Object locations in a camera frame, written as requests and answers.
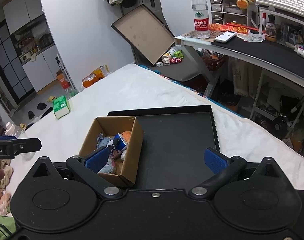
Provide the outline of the small toys pile on floor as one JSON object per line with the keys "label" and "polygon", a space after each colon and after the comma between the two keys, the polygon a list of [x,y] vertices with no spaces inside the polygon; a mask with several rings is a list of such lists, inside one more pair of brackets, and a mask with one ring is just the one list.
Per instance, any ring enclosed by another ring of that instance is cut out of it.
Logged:
{"label": "small toys pile on floor", "polygon": [[184,58],[182,50],[177,47],[171,47],[164,55],[161,56],[160,60],[155,63],[155,66],[169,66],[171,64],[178,64],[182,62]]}

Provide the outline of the orange cardboard box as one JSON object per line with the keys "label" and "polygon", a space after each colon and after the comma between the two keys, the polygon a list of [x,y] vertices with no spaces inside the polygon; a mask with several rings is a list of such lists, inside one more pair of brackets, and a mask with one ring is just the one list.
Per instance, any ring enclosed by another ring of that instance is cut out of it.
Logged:
{"label": "orange cardboard box", "polygon": [[102,65],[95,69],[90,75],[82,79],[82,84],[84,88],[88,88],[97,81],[103,79],[110,74],[108,66]]}

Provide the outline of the white smartphone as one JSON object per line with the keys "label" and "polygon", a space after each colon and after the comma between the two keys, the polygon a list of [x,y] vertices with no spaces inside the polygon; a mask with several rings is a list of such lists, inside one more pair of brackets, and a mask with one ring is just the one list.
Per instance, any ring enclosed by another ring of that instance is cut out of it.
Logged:
{"label": "white smartphone", "polygon": [[237,35],[235,31],[226,31],[215,38],[216,42],[226,43]]}

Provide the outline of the plush hamburger toy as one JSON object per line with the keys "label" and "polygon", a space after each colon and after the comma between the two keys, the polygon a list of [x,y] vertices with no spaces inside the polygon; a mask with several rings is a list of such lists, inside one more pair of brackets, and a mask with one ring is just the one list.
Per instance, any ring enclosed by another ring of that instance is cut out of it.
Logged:
{"label": "plush hamburger toy", "polygon": [[131,131],[124,131],[123,133],[121,133],[121,135],[126,142],[130,141]]}

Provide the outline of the blue denim stuffed toy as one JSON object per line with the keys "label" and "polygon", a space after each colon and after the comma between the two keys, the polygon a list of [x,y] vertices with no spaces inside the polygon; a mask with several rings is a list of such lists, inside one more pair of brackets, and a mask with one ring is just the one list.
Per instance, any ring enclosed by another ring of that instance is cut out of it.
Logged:
{"label": "blue denim stuffed toy", "polygon": [[111,137],[106,137],[103,133],[100,133],[97,137],[96,148],[99,149],[101,147],[107,147],[109,149],[114,149],[113,139]]}

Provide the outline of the leaning brown tray lid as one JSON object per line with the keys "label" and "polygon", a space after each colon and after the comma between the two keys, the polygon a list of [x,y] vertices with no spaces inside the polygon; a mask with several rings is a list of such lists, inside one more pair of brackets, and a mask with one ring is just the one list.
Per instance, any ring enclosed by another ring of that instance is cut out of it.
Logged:
{"label": "leaning brown tray lid", "polygon": [[155,64],[175,40],[167,26],[145,5],[128,12],[111,27],[151,64]]}

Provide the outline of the grey plush mouse toy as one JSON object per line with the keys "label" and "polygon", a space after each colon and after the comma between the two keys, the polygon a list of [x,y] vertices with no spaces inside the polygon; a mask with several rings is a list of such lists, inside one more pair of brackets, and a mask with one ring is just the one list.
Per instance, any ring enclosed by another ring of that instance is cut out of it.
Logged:
{"label": "grey plush mouse toy", "polygon": [[114,159],[109,156],[107,163],[100,169],[100,173],[115,174],[116,173],[116,163]]}

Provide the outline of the brown cardboard box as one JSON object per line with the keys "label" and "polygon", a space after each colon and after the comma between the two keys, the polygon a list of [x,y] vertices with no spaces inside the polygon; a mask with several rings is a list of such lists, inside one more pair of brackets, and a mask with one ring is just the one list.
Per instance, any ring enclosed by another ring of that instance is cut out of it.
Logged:
{"label": "brown cardboard box", "polygon": [[79,152],[81,163],[119,187],[136,183],[143,130],[134,116],[97,117]]}

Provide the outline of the grey drawer organizer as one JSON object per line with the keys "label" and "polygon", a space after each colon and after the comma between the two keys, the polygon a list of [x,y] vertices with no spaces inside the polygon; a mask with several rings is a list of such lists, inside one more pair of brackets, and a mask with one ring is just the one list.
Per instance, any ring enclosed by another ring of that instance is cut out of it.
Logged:
{"label": "grey drawer organizer", "polygon": [[249,23],[247,10],[237,6],[237,0],[209,0],[209,9],[212,16],[212,24],[240,24]]}

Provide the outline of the black spotted soft toy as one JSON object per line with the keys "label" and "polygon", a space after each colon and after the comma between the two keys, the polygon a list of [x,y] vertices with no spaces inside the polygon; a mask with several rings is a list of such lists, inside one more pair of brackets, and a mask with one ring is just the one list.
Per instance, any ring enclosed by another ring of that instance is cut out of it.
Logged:
{"label": "black spotted soft toy", "polygon": [[109,150],[109,155],[112,158],[114,158],[119,153],[119,150],[117,149],[118,146],[119,146],[119,139],[113,139],[108,142],[107,148]]}

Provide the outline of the black desk mat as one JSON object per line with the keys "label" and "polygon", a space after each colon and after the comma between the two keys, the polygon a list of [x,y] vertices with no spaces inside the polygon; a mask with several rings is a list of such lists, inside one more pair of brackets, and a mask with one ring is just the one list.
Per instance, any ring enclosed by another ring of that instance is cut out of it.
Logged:
{"label": "black desk mat", "polygon": [[250,55],[304,77],[304,58],[284,45],[270,41],[246,42],[238,37],[226,43],[214,41],[211,45]]}

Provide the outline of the black shallow tray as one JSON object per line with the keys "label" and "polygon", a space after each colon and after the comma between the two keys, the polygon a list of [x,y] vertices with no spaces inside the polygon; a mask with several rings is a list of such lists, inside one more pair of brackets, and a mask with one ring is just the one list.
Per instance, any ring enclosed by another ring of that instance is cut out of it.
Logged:
{"label": "black shallow tray", "polygon": [[111,111],[135,116],[143,130],[136,189],[185,189],[213,176],[205,165],[209,147],[219,150],[210,105]]}

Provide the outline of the yellow slipper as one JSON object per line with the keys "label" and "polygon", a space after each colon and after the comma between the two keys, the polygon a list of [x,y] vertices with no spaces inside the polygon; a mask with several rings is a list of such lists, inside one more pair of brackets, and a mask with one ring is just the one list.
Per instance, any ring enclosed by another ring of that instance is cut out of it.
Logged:
{"label": "yellow slipper", "polygon": [[55,96],[50,96],[50,97],[47,99],[47,102],[52,103],[55,99],[56,99]]}

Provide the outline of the green tissue pack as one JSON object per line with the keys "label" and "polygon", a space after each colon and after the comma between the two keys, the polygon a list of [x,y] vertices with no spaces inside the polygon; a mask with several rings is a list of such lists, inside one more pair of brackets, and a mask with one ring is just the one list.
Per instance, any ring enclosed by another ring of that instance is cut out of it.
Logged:
{"label": "green tissue pack", "polygon": [[53,113],[56,119],[60,119],[63,116],[71,112],[70,105],[66,96],[60,96],[53,101]]}

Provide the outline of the blue tissue packet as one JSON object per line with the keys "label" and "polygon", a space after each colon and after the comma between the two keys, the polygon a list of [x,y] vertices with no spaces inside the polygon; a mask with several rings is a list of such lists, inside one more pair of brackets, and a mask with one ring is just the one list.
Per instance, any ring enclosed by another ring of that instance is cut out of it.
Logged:
{"label": "blue tissue packet", "polygon": [[117,159],[123,153],[123,151],[127,149],[128,143],[124,139],[123,135],[118,133],[113,138],[112,145],[113,145],[112,156],[115,159]]}

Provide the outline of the clear water bottle red label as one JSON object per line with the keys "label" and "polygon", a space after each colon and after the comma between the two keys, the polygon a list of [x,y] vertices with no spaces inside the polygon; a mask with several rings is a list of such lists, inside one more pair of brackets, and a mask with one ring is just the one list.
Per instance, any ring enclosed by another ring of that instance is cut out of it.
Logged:
{"label": "clear water bottle red label", "polygon": [[192,0],[194,29],[198,38],[209,38],[209,13],[206,0]]}

